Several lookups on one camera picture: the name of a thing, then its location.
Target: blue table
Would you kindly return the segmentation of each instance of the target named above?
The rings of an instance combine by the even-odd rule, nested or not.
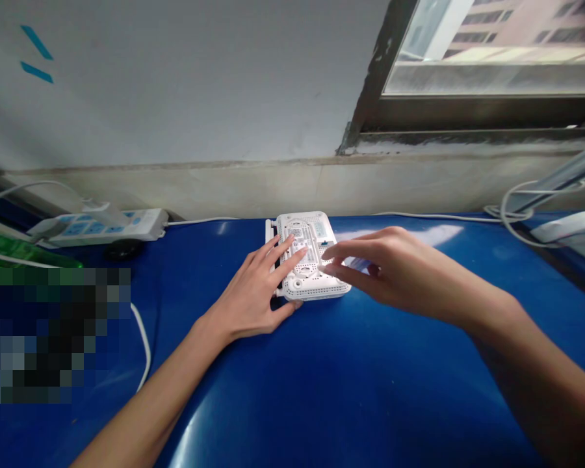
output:
[[[585,369],[585,295],[502,227],[395,216],[332,218],[339,240],[404,226],[515,295]],[[132,267],[155,372],[218,298],[264,220],[172,227]],[[106,266],[102,248],[73,249]],[[63,466],[121,408],[144,358],[134,321],[115,380],[78,406],[0,407],[0,465]],[[352,290],[308,302],[272,335],[214,362],[157,466],[543,465],[460,330]]]

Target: white cable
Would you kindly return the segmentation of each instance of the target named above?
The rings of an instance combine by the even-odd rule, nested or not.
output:
[[[64,187],[65,189],[70,190],[71,192],[73,192],[78,198],[80,197],[80,194],[78,192],[76,192],[73,188],[69,187],[68,185],[65,185],[64,183],[61,182],[56,182],[56,181],[39,181],[39,182],[30,182],[27,184],[22,184],[22,185],[16,185],[15,187],[11,187],[8,188],[2,192],[0,192],[0,198],[15,192],[16,190],[19,189],[24,189],[25,187],[31,187],[33,185],[41,185],[41,184],[54,184],[54,185],[60,185],[62,187]],[[37,263],[37,262],[31,262],[28,260],[22,260],[22,259],[16,259],[13,257],[7,257],[5,255],[1,255],[0,254],[0,260],[4,260],[4,261],[8,261],[11,263],[20,263],[22,265],[28,265],[29,267],[38,267],[38,268],[58,268],[55,265],[46,265],[45,263]],[[148,341],[148,336],[145,332],[145,327],[143,325],[143,320],[141,319],[141,315],[137,310],[137,307],[131,302],[130,303],[130,309],[132,310],[135,319],[136,319],[136,324],[138,325],[138,330],[141,334],[141,339],[143,341],[143,347],[145,348],[145,371],[143,372],[143,377],[141,377],[141,382],[138,385],[138,388],[136,389],[136,391],[138,392],[139,390],[141,390],[141,387],[143,386],[143,384],[145,383],[145,379],[148,377],[148,374],[150,373],[150,365],[151,365],[151,350],[150,350],[150,342]]]
[[[383,213],[373,213],[371,216],[406,216],[408,218],[431,218],[431,219],[453,219],[458,221],[476,221],[476,222],[491,222],[499,223],[499,219],[488,219],[488,218],[469,218],[468,216],[455,216],[453,214],[413,214],[413,213],[400,213],[398,211],[384,211]]]
[[[507,202],[509,201],[509,197],[515,193],[535,194],[535,195],[553,195],[553,194],[559,194],[559,193],[578,192],[579,190],[582,190],[585,188],[585,181],[578,182],[577,184],[571,185],[570,187],[567,187],[563,190],[518,190],[520,187],[523,187],[523,186],[529,185],[529,184],[533,184],[535,182],[537,182],[537,181],[530,181],[530,182],[524,182],[524,183],[518,184],[514,188],[509,190],[502,197],[502,201],[500,203],[500,209],[499,209],[500,220],[502,221],[503,225],[507,228],[507,230],[510,232],[510,234],[512,236],[514,236],[515,238],[524,242],[527,245],[530,245],[533,247],[542,247],[542,248],[561,248],[561,247],[564,247],[564,245],[562,245],[562,244],[542,244],[540,242],[533,242],[532,240],[528,240],[528,239],[525,239],[524,237],[520,236],[520,234],[518,234],[515,231],[515,229],[512,227],[511,223],[507,219],[507,213],[506,213]]]
[[[484,222],[484,223],[501,223],[507,230],[510,232],[512,236],[518,239],[521,242],[524,242],[527,245],[533,247],[542,247],[542,248],[560,248],[564,247],[561,244],[541,244],[539,242],[533,242],[532,240],[525,239],[524,237],[520,236],[515,229],[512,227],[513,222],[518,221],[525,221],[528,220],[533,216],[535,213],[534,210],[529,209],[526,210],[524,213],[507,213],[507,202],[511,195],[514,194],[535,194],[535,195],[555,195],[555,194],[562,194],[562,193],[572,193],[578,192],[585,188],[585,181],[578,182],[577,184],[571,185],[570,187],[563,188],[561,190],[518,190],[525,185],[533,184],[537,181],[529,181],[524,182],[521,184],[516,185],[515,187],[510,188],[505,192],[505,195],[502,197],[502,201],[500,203],[500,207],[494,205],[487,205],[484,207],[484,211],[489,215],[492,216],[493,219],[488,218],[470,218],[468,216],[455,216],[453,214],[413,214],[413,213],[400,213],[398,211],[386,211],[384,213],[375,213],[372,216],[382,216],[382,215],[396,215],[396,216],[406,216],[409,218],[431,218],[431,219],[453,219],[459,221],[474,221],[474,222]]]
[[[200,222],[206,222],[206,221],[225,221],[225,220],[237,220],[240,218],[231,218],[229,216],[221,216],[219,218],[206,218],[203,220],[194,220],[194,221],[171,221],[166,223],[166,226],[180,226],[182,224],[197,224]]]
[[[9,195],[12,192],[15,192],[16,190],[19,189],[25,189],[26,187],[31,187],[33,185],[41,185],[41,184],[54,184],[54,185],[60,185],[61,187],[64,187],[65,189],[68,189],[70,192],[73,192],[78,198],[80,197],[80,194],[78,192],[76,192],[73,188],[71,188],[68,185],[65,185],[64,183],[61,182],[56,182],[56,181],[38,181],[38,182],[30,182],[27,184],[22,184],[22,185],[16,185],[15,187],[11,187],[8,188],[6,190],[3,190],[2,192],[0,192],[0,199],[6,195]],[[37,262],[32,262],[29,260],[22,260],[22,259],[16,259],[13,257],[7,257],[5,255],[1,255],[0,254],[0,260],[3,261],[8,261],[11,263],[19,263],[21,265],[27,265],[28,267],[37,267],[37,268],[56,268],[55,265],[46,265],[44,263],[37,263]]]
[[[141,339],[143,340],[143,347],[145,348],[145,370],[143,371],[143,377],[141,377],[141,382],[136,389],[136,393],[141,390],[141,387],[145,383],[145,379],[148,377],[150,373],[150,365],[151,365],[151,351],[150,351],[150,342],[148,341],[148,335],[145,332],[145,327],[143,326],[143,320],[141,319],[141,314],[138,312],[137,307],[131,302],[130,308],[132,309],[132,313],[135,315],[136,324],[138,325],[138,330],[141,333]]]

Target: white router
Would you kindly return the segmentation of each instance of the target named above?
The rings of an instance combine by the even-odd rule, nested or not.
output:
[[[332,262],[320,258],[336,243],[331,228],[329,218],[321,211],[287,213],[279,215],[275,221],[266,220],[265,242],[273,239],[276,234],[280,235],[280,242],[285,241],[290,234],[294,235],[294,242],[280,257],[280,263],[284,263],[299,249],[307,247],[305,257],[282,281],[281,289],[276,291],[277,296],[284,296],[288,301],[309,301],[338,298],[349,292],[350,285],[322,273],[318,268]]]

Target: white device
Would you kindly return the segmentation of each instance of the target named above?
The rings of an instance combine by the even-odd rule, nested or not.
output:
[[[351,286],[347,283],[319,271],[320,265],[327,265],[331,260],[324,261],[321,255],[336,243],[332,226],[327,215],[321,211],[306,213],[281,214],[275,221],[265,222],[265,241],[273,239],[277,229],[280,242],[294,235],[294,242],[280,257],[284,263],[295,252],[307,247],[305,257],[288,273],[281,283],[281,289],[276,291],[277,296],[284,296],[292,300],[330,299],[344,296]]]
[[[126,226],[107,226],[89,213],[57,216],[56,219],[67,227],[60,234],[49,238],[48,244],[56,247],[74,247],[109,244],[118,239],[155,241],[164,236],[165,223],[169,218],[165,210],[156,208],[127,210],[121,213],[127,219]]]
[[[585,211],[542,224],[531,234],[544,243],[568,246],[585,257]]]

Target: window glass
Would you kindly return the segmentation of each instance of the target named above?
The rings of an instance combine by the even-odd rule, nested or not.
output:
[[[419,0],[384,89],[560,93],[585,94],[585,1]]]
[[[567,12],[570,11],[570,8],[574,6],[574,3],[566,3],[564,6],[559,8],[559,11],[554,15],[555,18],[561,18],[565,16]]]

